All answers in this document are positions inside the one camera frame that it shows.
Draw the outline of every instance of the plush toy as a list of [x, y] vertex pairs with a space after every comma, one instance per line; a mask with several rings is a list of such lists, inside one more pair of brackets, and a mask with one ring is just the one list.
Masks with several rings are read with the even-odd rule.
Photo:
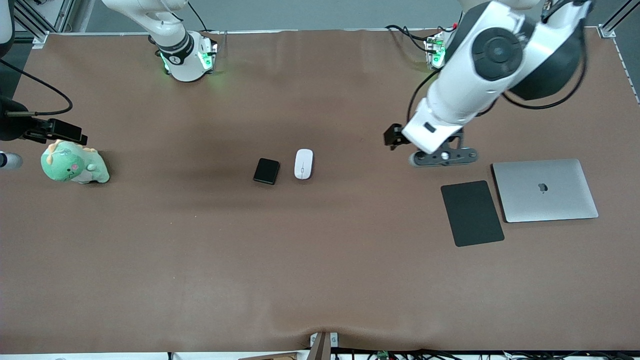
[[98, 152], [73, 142], [56, 140], [44, 151], [40, 163], [44, 173], [55, 181], [80, 184], [109, 181], [107, 166]]

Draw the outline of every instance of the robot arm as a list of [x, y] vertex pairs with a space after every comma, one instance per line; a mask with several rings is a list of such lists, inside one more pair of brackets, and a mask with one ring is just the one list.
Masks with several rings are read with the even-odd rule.
[[13, 45], [13, 0], [0, 0], [0, 58]]
[[530, 100], [559, 91], [579, 64], [582, 20], [591, 7], [590, 0], [555, 1], [562, 2], [547, 23], [498, 1], [470, 9], [447, 45], [446, 66], [402, 135], [433, 154], [502, 92]]
[[213, 70], [217, 45], [195, 31], [186, 31], [173, 12], [187, 0], [102, 0], [147, 30], [169, 74], [179, 81], [195, 81]]

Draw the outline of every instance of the brown tablecloth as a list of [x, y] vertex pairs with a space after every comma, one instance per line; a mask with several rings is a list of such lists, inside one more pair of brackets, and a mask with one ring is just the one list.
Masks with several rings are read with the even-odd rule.
[[[146, 37], [50, 36], [26, 70], [75, 107], [108, 184], [48, 179], [43, 145], [0, 174], [0, 352], [342, 347], [633, 349], [640, 338], [640, 109], [614, 44], [562, 106], [500, 100], [466, 127], [473, 165], [416, 169], [382, 133], [424, 56], [381, 31], [229, 35], [217, 72], [163, 74]], [[15, 100], [64, 106], [23, 78]], [[316, 154], [314, 175], [292, 174]], [[275, 186], [252, 181], [259, 158]], [[440, 186], [498, 161], [578, 158], [594, 220], [506, 224], [457, 248]]]

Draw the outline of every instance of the white computer mouse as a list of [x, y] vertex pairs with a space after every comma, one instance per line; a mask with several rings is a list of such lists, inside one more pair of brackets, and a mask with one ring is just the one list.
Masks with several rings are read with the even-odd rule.
[[307, 180], [311, 176], [311, 168], [314, 163], [314, 152], [309, 149], [300, 149], [296, 153], [296, 166], [293, 174], [300, 180]]

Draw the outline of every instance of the silver laptop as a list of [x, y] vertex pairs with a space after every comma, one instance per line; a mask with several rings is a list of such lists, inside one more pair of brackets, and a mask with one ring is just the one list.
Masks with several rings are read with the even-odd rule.
[[493, 164], [507, 222], [596, 218], [578, 159]]

